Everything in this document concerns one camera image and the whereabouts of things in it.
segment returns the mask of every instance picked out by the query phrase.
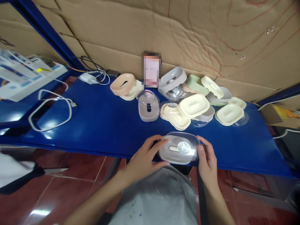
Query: green soap dish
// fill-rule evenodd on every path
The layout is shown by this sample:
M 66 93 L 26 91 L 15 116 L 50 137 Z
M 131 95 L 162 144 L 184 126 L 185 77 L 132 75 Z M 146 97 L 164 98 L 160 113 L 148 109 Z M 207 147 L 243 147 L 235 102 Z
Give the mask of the green soap dish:
M 223 106 L 227 105 L 228 103 L 227 102 L 226 103 L 212 103 L 212 102 L 210 102 L 209 104 L 213 105 L 213 106 L 223 107 Z
M 185 81 L 185 83 L 187 84 L 187 86 L 190 89 L 200 92 L 200 93 L 204 94 L 205 96 L 209 93 L 209 90 L 203 86 L 203 84 L 201 82 L 201 78 L 197 77 L 193 74 L 191 74 L 187 77 L 187 80 Z

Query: pixelated phone screen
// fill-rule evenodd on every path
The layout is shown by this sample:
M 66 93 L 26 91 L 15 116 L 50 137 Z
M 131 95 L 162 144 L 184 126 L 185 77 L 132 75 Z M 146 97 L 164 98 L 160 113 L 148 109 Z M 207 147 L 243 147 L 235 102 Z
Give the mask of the pixelated phone screen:
M 160 53 L 143 52 L 144 87 L 157 88 L 161 71 L 162 57 Z

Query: person's right hand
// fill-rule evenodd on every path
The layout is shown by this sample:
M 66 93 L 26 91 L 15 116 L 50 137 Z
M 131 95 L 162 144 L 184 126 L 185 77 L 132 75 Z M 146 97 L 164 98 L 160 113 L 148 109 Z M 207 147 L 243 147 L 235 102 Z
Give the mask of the person's right hand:
M 197 135 L 197 138 L 205 144 L 199 145 L 197 149 L 199 155 L 199 174 L 208 190 L 219 190 L 217 158 L 213 150 L 213 146 L 203 137 Z

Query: black cable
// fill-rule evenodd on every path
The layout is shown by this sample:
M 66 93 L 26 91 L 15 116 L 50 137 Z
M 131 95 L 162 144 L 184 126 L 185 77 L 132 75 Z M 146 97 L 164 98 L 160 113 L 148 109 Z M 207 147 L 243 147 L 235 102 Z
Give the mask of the black cable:
M 96 70 L 98 71 L 98 73 L 99 73 L 99 75 L 100 75 L 100 78 L 101 78 L 102 73 L 101 73 L 101 71 L 99 70 L 98 67 L 100 67 L 103 71 L 105 71 L 104 68 L 103 68 L 101 65 L 95 63 L 95 62 L 94 62 L 90 57 L 88 57 L 88 56 L 81 56 L 81 57 L 74 56 L 74 58 L 80 59 L 81 62 L 82 62 L 87 68 L 91 69 L 92 71 L 95 71 L 95 70 L 94 70 L 93 68 L 91 68 L 90 66 L 88 66 L 88 65 L 85 63 L 85 61 L 94 64 Z M 97 79 L 97 78 L 96 78 L 96 80 L 99 82 L 98 84 L 95 84 L 95 85 L 88 84 L 88 85 L 89 85 L 89 86 L 97 86 L 97 85 L 100 85 L 101 80 L 99 80 L 99 79 Z

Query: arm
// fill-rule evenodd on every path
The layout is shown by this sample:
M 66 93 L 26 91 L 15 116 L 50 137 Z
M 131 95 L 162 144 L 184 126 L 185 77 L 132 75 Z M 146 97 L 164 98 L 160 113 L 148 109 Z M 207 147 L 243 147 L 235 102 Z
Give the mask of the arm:
M 197 138 L 205 145 L 198 147 L 199 174 L 206 192 L 206 205 L 211 225 L 235 225 L 218 185 L 217 158 L 213 146 L 203 137 Z
M 152 163 L 154 155 L 168 142 L 168 139 L 158 142 L 151 149 L 150 147 L 155 140 L 160 140 L 162 138 L 161 135 L 155 135 L 148 138 L 143 146 L 134 154 L 130 163 L 119 170 L 111 180 L 79 206 L 79 208 L 67 218 L 65 225 L 96 224 L 113 199 L 122 190 L 129 187 L 137 180 L 150 175 L 155 170 L 169 165 L 170 163 L 166 161 Z

